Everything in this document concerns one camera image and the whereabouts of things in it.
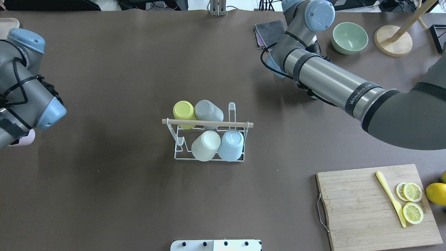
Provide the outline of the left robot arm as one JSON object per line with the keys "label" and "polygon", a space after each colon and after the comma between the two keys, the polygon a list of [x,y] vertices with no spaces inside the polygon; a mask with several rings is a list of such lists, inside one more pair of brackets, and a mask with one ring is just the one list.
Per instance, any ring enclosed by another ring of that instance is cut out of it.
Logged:
{"label": "left robot arm", "polygon": [[13,28],[0,43],[1,148],[38,128],[46,130],[67,110],[54,86],[39,74],[46,42],[40,35]]}

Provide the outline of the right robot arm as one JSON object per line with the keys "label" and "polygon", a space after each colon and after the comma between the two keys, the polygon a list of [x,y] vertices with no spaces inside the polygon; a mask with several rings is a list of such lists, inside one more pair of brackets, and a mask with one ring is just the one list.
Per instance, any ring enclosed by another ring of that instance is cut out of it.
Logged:
{"label": "right robot arm", "polygon": [[445,56],[407,93],[385,90],[323,59],[307,48],[333,23],[326,0],[284,0],[287,30],[263,65],[325,103],[344,110],[362,129],[385,143],[414,150],[446,146]]}

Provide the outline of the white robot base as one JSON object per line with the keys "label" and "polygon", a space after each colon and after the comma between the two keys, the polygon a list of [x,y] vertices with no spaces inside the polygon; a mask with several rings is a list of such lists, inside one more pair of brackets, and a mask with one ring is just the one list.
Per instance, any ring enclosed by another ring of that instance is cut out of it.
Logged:
{"label": "white robot base", "polygon": [[176,240],[171,251],[261,251],[261,240],[257,239],[199,239]]}

